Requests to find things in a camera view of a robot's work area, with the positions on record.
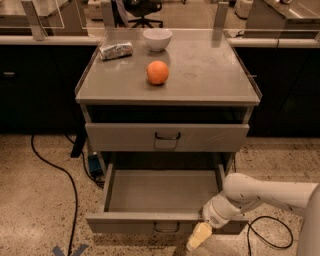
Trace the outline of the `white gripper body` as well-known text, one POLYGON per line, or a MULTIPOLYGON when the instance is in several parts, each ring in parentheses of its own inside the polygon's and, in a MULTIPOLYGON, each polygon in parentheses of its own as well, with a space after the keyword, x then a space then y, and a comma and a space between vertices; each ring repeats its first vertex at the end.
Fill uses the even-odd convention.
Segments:
POLYGON ((239 206, 224 193, 215 195, 202 207, 202 218, 213 229, 221 229, 239 216, 239 206))

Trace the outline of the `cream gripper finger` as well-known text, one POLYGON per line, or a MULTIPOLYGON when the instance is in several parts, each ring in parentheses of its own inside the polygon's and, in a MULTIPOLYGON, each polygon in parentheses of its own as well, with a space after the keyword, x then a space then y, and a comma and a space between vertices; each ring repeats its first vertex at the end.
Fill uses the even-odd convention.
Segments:
POLYGON ((198 223, 188 239, 186 248, 189 251, 197 249, 212 234, 212 227, 206 222, 198 223))

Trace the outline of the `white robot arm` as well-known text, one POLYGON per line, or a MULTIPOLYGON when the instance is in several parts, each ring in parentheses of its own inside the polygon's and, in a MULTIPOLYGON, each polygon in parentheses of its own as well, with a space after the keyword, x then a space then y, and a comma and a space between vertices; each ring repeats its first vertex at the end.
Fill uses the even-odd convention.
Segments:
POLYGON ((261 181, 241 173, 227 175, 222 191, 202 207, 203 221, 195 226, 187 249, 196 249, 214 229, 261 203, 302 216, 297 256, 320 256, 320 184, 261 181))

